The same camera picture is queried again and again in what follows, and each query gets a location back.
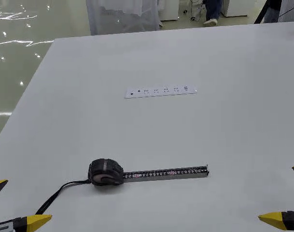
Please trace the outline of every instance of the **white shoe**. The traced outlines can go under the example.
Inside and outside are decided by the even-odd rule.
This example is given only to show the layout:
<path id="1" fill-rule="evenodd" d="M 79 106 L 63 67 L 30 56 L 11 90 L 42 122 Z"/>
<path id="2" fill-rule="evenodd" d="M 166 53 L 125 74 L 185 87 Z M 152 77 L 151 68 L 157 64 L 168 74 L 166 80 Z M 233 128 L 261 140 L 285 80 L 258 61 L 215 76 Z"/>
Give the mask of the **white shoe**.
<path id="1" fill-rule="evenodd" d="M 218 20 L 215 18 L 212 18 L 212 19 L 204 22 L 204 26 L 206 26 L 206 27 L 214 27 L 216 25 L 218 25 Z"/>

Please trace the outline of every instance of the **person's leg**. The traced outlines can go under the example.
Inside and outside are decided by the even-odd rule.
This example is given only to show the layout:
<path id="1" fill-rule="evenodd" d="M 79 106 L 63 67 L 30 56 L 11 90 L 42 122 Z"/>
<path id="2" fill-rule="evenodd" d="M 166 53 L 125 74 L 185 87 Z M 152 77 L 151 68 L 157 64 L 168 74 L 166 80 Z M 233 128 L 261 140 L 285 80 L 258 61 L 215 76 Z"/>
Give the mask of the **person's leg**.
<path id="1" fill-rule="evenodd" d="M 219 19 L 221 8 L 222 8 L 222 0 L 206 0 L 206 21 L 210 19 Z"/>
<path id="2" fill-rule="evenodd" d="M 277 23 L 279 15 L 280 11 L 277 11 L 269 7 L 264 17 L 264 23 Z"/>

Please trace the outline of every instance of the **electrical outlet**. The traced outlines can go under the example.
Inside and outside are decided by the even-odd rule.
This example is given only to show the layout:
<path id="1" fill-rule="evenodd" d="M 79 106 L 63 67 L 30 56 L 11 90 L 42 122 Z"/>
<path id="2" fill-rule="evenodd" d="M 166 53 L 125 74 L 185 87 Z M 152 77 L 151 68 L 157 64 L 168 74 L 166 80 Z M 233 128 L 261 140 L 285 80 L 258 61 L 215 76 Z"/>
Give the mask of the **electrical outlet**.
<path id="1" fill-rule="evenodd" d="M 164 86 L 154 88 L 129 88 L 125 98 L 146 98 L 167 95 L 194 94 L 197 90 L 193 86 Z"/>

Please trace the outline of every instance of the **person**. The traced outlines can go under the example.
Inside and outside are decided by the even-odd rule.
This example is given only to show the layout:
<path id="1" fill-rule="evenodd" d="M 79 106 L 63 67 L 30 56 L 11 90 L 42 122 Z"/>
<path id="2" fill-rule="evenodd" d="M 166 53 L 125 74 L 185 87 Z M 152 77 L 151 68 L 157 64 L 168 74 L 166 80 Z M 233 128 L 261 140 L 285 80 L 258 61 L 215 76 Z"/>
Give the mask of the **person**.
<path id="1" fill-rule="evenodd" d="M 279 20 L 282 0 L 270 0 L 264 23 L 277 23 Z"/>
<path id="2" fill-rule="evenodd" d="M 206 6 L 206 21 L 204 26 L 213 27 L 218 25 L 223 0 L 204 0 Z"/>

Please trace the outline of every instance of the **reflective floor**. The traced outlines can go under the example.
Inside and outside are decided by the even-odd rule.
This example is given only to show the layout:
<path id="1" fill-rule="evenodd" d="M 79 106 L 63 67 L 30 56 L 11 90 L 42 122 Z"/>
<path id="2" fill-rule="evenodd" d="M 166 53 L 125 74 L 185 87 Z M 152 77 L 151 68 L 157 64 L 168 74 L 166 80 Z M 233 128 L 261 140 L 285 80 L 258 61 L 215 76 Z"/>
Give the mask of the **reflective floor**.
<path id="1" fill-rule="evenodd" d="M 220 25 L 253 23 L 221 18 Z M 163 29 L 201 27 L 203 20 L 165 22 Z M 90 35 L 85 0 L 0 0 L 0 132 L 55 38 Z"/>

